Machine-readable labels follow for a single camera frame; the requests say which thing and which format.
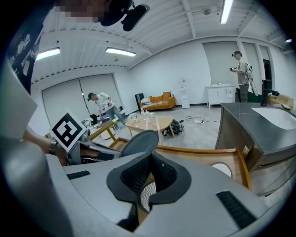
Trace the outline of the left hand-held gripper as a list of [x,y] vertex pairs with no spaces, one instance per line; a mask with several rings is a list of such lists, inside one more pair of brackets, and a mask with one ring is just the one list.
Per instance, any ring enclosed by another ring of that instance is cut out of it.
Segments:
[[[80,165],[80,145],[88,140],[88,129],[74,116],[65,112],[50,128],[54,139],[64,148],[69,165]],[[113,160],[120,157],[120,152],[110,147],[91,143],[88,149],[98,152],[97,160]]]

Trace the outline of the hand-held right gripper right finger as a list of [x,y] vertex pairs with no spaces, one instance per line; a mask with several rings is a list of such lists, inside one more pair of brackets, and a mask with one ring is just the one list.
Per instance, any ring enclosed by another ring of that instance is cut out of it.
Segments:
[[255,219],[268,210],[259,197],[222,171],[174,155],[162,156],[185,167],[191,185],[176,202],[154,205],[135,234],[234,234],[240,228],[218,198],[220,192],[229,191]]

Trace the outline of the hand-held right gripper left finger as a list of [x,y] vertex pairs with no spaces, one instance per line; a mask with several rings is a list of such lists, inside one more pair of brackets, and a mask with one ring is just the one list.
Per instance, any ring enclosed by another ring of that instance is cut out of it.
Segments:
[[80,231],[152,231],[153,222],[138,221],[137,200],[149,176],[150,153],[115,160],[64,167],[71,194],[66,204],[74,228]]

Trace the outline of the person's left forearm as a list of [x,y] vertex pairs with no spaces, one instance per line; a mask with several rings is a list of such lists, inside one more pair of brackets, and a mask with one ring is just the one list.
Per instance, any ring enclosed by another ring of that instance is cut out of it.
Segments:
[[26,128],[23,139],[36,144],[45,154],[55,155],[62,166],[67,164],[67,153],[57,141],[38,135],[30,127]]

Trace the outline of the person's left hand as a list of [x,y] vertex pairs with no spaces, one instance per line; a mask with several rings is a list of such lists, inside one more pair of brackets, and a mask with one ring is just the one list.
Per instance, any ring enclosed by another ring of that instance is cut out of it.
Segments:
[[99,152],[95,150],[81,149],[80,156],[81,158],[97,158],[99,156]]

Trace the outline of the wooden tray cart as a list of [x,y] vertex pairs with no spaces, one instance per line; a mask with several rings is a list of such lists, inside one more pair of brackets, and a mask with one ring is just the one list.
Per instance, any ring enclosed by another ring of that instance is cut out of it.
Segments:
[[[110,148],[121,153],[129,140],[116,139]],[[154,205],[171,204],[179,200],[189,189],[191,185],[191,175],[189,171],[182,165],[175,163],[164,156],[174,155],[178,158],[184,158],[196,161],[202,164],[211,164],[222,162],[227,164],[232,171],[232,179],[240,183],[242,186],[250,189],[249,175],[247,173],[246,164],[241,156],[240,151],[236,149],[229,150],[191,150],[173,147],[157,146],[157,148],[149,152],[150,159],[148,165],[149,176],[142,186],[138,200],[137,212],[138,221],[142,223],[148,214],[152,211]],[[141,207],[140,194],[146,184],[151,181],[156,183],[156,194],[149,198],[150,212],[145,212]],[[233,220],[239,226],[240,230],[250,225],[256,219],[255,217],[229,192],[220,192],[217,194]],[[144,237],[173,237],[173,236],[193,236],[202,235],[205,237],[228,236],[230,234],[137,234]]]

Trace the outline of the black side table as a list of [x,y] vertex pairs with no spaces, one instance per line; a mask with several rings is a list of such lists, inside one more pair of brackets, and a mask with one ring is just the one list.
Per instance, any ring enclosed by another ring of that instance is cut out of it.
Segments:
[[142,100],[143,98],[144,98],[144,94],[143,94],[143,93],[135,94],[136,104],[137,104],[137,107],[138,107],[138,110],[139,110],[139,111],[141,110],[140,103],[141,103],[141,100]]

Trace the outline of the oval wooden coffee table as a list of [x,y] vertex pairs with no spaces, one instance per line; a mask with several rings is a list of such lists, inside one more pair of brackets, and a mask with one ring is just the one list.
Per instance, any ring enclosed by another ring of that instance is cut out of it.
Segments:
[[172,128],[170,126],[172,120],[172,117],[169,116],[155,115],[148,118],[140,117],[136,122],[130,119],[126,122],[126,126],[130,130],[131,136],[133,136],[132,131],[142,132],[145,130],[157,131],[160,136],[167,127]]

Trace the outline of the striped blanket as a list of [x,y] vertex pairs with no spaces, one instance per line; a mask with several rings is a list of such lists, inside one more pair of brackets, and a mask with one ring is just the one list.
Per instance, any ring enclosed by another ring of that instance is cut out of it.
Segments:
[[169,101],[157,101],[157,102],[154,102],[154,103],[148,103],[148,104],[145,104],[142,106],[142,108],[147,108],[147,107],[150,107],[150,106],[156,106],[156,105],[162,105],[162,104],[167,104]]

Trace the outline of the black bag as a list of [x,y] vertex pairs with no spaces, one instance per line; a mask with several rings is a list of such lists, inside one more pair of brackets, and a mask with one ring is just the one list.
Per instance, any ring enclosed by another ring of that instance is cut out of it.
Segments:
[[184,125],[183,125],[183,122],[184,120],[180,120],[180,121],[177,121],[175,119],[172,120],[170,127],[167,127],[163,132],[162,132],[162,135],[163,136],[166,136],[166,135],[178,135],[180,133],[183,132],[184,130]]

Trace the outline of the orange sofa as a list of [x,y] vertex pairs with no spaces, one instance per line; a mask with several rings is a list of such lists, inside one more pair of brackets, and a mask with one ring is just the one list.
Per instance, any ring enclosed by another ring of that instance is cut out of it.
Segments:
[[176,106],[175,97],[171,92],[163,92],[161,96],[145,97],[139,103],[140,109],[147,111],[173,109]]

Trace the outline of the dark vanity cabinet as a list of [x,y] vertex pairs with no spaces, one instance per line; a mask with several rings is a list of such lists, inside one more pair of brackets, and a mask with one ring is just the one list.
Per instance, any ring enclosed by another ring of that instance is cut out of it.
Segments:
[[269,195],[283,185],[296,185],[296,129],[279,128],[252,107],[278,108],[296,117],[296,110],[280,104],[222,103],[215,149],[247,150],[245,163],[252,191]]

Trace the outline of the white water dispenser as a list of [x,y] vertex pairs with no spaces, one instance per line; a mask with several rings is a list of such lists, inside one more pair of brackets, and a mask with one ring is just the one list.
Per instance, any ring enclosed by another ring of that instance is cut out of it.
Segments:
[[182,108],[183,109],[190,108],[189,94],[186,88],[186,79],[180,80],[180,96],[181,96]]

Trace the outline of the ceiling light panel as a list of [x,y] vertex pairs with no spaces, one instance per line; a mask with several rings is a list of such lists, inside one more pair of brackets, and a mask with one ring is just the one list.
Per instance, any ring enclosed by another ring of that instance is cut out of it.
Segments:
[[222,6],[222,13],[220,18],[220,24],[226,24],[232,5],[234,0],[223,0],[223,6]]
[[106,51],[106,53],[112,53],[112,54],[118,54],[118,55],[130,56],[130,57],[136,56],[136,53],[134,53],[134,52],[121,50],[121,49],[117,49],[117,48],[112,48],[112,47],[106,48],[105,51]]
[[47,58],[47,57],[50,57],[50,56],[55,56],[55,55],[58,55],[60,54],[60,48],[57,47],[57,48],[53,48],[53,49],[50,49],[50,50],[46,50],[46,51],[43,51],[43,52],[40,52],[38,54],[38,56],[36,57],[36,60],[42,60],[44,58]]

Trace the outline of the white cabinet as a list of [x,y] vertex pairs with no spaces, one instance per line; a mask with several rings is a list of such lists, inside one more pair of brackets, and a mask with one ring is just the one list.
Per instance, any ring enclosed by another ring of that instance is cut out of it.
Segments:
[[208,108],[211,105],[220,105],[221,103],[235,102],[235,86],[230,84],[211,84],[205,87],[207,93]]

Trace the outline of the white sink basin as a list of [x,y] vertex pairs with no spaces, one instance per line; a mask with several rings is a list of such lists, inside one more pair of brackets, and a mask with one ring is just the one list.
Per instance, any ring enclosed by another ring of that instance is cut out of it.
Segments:
[[252,109],[279,128],[296,129],[296,117],[287,111],[268,107],[252,107]]

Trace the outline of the cardboard box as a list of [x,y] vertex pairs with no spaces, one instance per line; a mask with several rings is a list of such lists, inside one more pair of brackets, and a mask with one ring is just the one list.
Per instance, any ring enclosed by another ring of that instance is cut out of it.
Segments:
[[278,96],[275,95],[269,95],[268,96],[268,103],[269,104],[283,104],[283,105],[287,105],[290,108],[294,108],[294,99],[287,96],[287,95],[283,95],[280,94]]

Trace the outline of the person's black floral shirt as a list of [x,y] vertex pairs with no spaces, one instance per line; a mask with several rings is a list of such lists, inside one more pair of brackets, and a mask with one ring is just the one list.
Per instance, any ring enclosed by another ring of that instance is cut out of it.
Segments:
[[56,0],[45,0],[26,17],[7,49],[7,57],[17,78],[31,92],[34,63],[40,51],[43,23]]

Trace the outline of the black door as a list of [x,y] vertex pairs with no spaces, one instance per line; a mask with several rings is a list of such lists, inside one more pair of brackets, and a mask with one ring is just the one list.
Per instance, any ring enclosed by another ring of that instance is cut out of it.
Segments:
[[264,63],[264,69],[265,69],[265,79],[268,81],[272,80],[272,76],[271,76],[271,65],[270,65],[270,61],[264,59],[263,60]]

